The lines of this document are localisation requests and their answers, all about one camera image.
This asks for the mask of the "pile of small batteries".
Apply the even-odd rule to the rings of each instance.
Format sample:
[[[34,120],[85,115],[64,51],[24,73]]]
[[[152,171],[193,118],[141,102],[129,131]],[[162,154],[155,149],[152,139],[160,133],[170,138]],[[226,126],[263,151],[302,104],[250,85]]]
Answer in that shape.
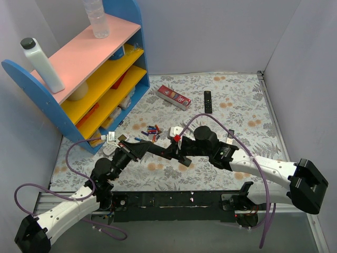
[[[146,127],[146,130],[141,131],[141,135],[148,137],[149,140],[152,141],[152,143],[155,143],[159,139],[161,134],[162,134],[162,129],[160,129],[157,124],[148,125]]]

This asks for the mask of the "black battery cover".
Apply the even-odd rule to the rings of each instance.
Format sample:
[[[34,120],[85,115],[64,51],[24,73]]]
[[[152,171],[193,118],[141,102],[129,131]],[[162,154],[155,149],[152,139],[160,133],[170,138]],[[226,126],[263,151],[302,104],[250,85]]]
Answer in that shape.
[[[186,167],[189,167],[192,161],[189,158],[182,157],[178,160],[178,162]]]

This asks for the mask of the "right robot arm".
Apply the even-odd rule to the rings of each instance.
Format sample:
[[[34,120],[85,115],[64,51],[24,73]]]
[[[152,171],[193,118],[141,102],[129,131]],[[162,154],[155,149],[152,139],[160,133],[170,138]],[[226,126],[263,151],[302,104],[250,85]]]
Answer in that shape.
[[[208,157],[209,163],[218,169],[248,173],[270,181],[268,187],[256,183],[242,187],[238,202],[243,209],[270,202],[294,205],[313,215],[320,212],[329,183],[312,161],[282,162],[248,155],[243,149],[220,141],[207,126],[196,128],[193,140],[183,136],[182,131],[182,127],[172,126],[168,138],[173,154],[186,166],[190,164],[189,156]]]

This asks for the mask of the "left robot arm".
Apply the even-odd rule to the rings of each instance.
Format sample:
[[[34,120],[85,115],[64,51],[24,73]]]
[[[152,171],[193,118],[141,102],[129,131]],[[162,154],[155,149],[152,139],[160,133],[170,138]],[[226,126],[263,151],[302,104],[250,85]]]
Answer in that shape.
[[[25,217],[15,236],[21,252],[49,252],[52,244],[71,226],[93,211],[110,209],[113,203],[113,180],[117,179],[130,161],[141,159],[152,145],[150,141],[121,141],[112,159],[96,161],[90,177],[72,196],[40,215]]]

